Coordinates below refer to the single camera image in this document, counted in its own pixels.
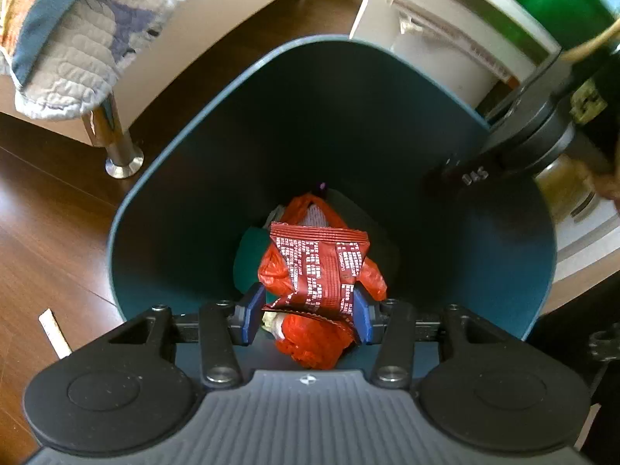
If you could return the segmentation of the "person's right hand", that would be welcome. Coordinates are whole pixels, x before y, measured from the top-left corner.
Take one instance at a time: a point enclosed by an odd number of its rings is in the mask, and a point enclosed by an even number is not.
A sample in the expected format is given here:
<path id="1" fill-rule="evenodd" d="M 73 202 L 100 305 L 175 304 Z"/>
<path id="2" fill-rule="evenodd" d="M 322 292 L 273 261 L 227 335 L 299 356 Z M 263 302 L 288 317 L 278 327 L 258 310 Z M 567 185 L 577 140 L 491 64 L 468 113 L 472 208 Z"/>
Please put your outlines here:
<path id="1" fill-rule="evenodd" d="M 586 183 L 599 196 L 607 200 L 620 200 L 619 178 L 611 173 L 596 173 L 586 163 L 582 161 L 576 162 L 579 175 L 583 182 Z"/>

